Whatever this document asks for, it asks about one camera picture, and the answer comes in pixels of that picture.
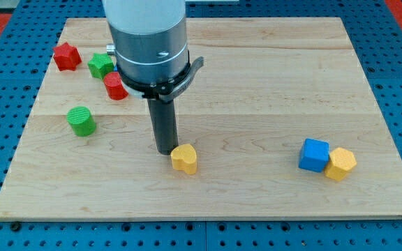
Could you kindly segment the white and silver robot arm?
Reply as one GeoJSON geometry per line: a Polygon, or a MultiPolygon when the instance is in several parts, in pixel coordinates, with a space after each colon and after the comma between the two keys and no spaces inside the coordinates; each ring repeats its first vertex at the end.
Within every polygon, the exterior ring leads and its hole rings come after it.
{"type": "Polygon", "coordinates": [[[103,0],[119,71],[144,84],[176,77],[188,65],[184,0],[103,0]]]}

